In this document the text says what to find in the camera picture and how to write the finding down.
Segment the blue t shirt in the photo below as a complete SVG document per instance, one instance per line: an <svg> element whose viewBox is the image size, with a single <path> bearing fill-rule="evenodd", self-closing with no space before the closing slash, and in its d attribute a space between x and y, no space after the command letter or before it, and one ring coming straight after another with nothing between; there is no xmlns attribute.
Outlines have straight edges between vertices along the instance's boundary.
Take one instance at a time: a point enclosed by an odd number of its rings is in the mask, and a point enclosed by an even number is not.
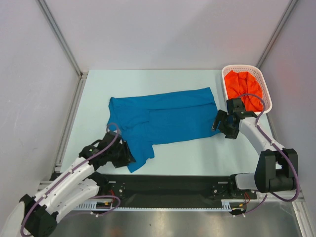
<svg viewBox="0 0 316 237"><path fill-rule="evenodd" d="M109 130L120 130L136 160L134 172L154 158L153 145L212 137L217 106L209 87L109 101Z"/></svg>

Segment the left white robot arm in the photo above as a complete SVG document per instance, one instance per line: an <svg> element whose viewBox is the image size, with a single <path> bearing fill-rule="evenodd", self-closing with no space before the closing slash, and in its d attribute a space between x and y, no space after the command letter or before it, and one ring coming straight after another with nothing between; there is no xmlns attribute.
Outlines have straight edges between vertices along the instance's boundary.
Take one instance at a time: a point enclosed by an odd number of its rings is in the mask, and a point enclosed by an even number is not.
<svg viewBox="0 0 316 237"><path fill-rule="evenodd" d="M106 132L103 139L85 146L70 167L42 191L20 199L24 205L20 235L49 236L70 211L91 198L108 199L105 207L117 208L119 197L106 176L98 172L109 162L115 168L135 162L127 142L115 131Z"/></svg>

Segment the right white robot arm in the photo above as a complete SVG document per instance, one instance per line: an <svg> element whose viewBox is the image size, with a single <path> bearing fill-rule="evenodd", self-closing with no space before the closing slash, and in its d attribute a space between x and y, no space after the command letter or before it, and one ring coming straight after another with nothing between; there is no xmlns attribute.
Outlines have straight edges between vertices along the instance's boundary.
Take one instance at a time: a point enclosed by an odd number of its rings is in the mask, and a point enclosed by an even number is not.
<svg viewBox="0 0 316 237"><path fill-rule="evenodd" d="M300 193L298 154L272 139L260 126L259 115L248 111L241 97L227 100L227 111L219 110L212 131L219 130L227 139L243 134L259 155L253 173L230 176L228 193L239 198L245 190L270 193L276 198L293 202Z"/></svg>

